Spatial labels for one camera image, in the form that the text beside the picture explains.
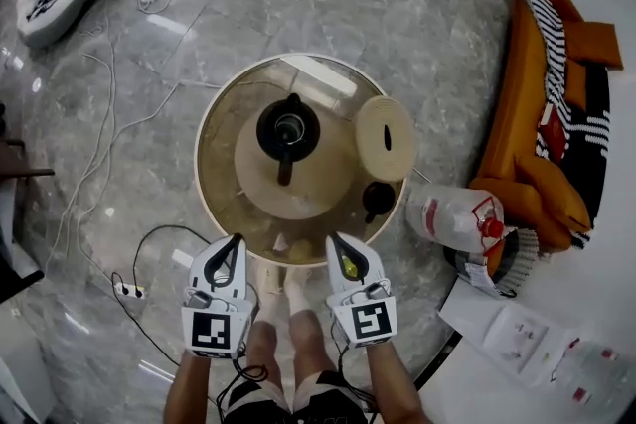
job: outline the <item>orange cushion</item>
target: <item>orange cushion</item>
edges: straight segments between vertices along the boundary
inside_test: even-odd
[[[592,61],[623,69],[616,30],[609,23],[563,20],[565,51],[575,61]]]
[[[585,91],[585,66],[567,59],[565,63],[565,102],[587,111],[587,93]]]
[[[561,224],[580,233],[591,229],[583,198],[555,163],[538,156],[517,156],[515,166],[522,179],[537,189],[546,208]]]

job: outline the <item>glass tabletop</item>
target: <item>glass tabletop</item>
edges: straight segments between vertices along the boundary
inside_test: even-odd
[[[315,150],[293,164],[291,182],[276,182],[279,162],[258,144],[265,108],[296,93],[316,114]],[[251,254],[282,265],[322,265],[325,237],[338,230],[370,241],[391,219],[403,181],[391,183],[391,210],[368,217],[363,192],[374,179],[358,160],[357,112],[384,95],[360,71],[320,56],[277,56],[243,71],[210,104],[197,138],[201,199],[224,233],[239,232]]]

